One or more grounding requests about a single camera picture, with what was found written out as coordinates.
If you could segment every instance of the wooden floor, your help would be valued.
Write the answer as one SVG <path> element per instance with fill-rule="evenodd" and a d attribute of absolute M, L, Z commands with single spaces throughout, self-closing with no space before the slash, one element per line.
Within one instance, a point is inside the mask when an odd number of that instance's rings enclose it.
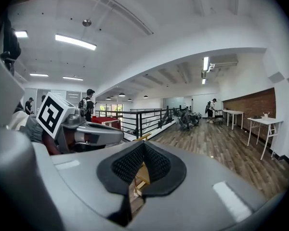
<path fill-rule="evenodd" d="M 264 145 L 239 127 L 206 123 L 204 119 L 190 131 L 180 131 L 177 124 L 171 126 L 151 141 L 172 145 L 197 154 L 213 156 L 215 160 L 240 175 L 260 190 L 267 199 L 281 193 L 289 186 L 289 165 L 286 161 L 272 160 Z"/>

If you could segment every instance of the cart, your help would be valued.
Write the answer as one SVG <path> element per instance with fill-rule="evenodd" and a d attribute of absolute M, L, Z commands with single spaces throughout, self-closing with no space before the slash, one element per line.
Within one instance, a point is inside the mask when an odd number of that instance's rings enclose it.
<path fill-rule="evenodd" d="M 215 119 L 214 123 L 223 123 L 223 110 L 216 110 L 215 111 Z"/>

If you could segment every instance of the red object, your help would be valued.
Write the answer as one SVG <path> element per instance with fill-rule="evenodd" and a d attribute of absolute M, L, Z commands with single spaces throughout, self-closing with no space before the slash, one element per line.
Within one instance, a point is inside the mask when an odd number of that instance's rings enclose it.
<path fill-rule="evenodd" d="M 115 122 L 111 123 L 111 127 L 121 130 L 121 122 L 120 122 L 120 120 L 119 121 L 116 121 L 116 120 L 118 120 L 118 119 L 110 118 L 110 117 L 98 117 L 98 118 L 92 117 L 91 118 L 92 122 L 99 123 L 99 124 L 102 124 L 103 122 L 107 122 L 107 121 L 115 121 Z"/>

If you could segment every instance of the black mesh cushion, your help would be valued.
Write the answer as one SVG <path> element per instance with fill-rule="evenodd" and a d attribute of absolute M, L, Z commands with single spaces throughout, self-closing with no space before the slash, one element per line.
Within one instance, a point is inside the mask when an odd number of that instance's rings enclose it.
<path fill-rule="evenodd" d="M 143 161 L 144 154 L 143 146 L 141 145 L 114 161 L 111 169 L 118 177 L 130 185 Z"/>
<path fill-rule="evenodd" d="M 185 179 L 184 162 L 148 141 L 139 141 L 104 159 L 97 167 L 97 177 L 109 192 L 127 196 L 129 185 L 143 161 L 150 177 L 143 197 L 168 195 Z"/>

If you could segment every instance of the brick wall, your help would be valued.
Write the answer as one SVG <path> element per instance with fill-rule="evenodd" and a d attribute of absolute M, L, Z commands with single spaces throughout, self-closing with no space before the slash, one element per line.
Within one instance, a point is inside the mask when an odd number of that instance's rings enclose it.
<path fill-rule="evenodd" d="M 247 120 L 253 116 L 263 116 L 263 113 L 268 113 L 269 117 L 276 116 L 276 101 L 274 88 L 253 93 L 247 96 L 223 101 L 224 109 L 238 110 L 244 112 L 243 128 L 250 129 L 250 121 Z M 241 116 L 237 116 L 237 124 L 241 126 Z M 251 132 L 258 134 L 258 128 L 253 128 Z M 260 129 L 260 138 L 266 140 L 268 127 L 263 126 Z"/>

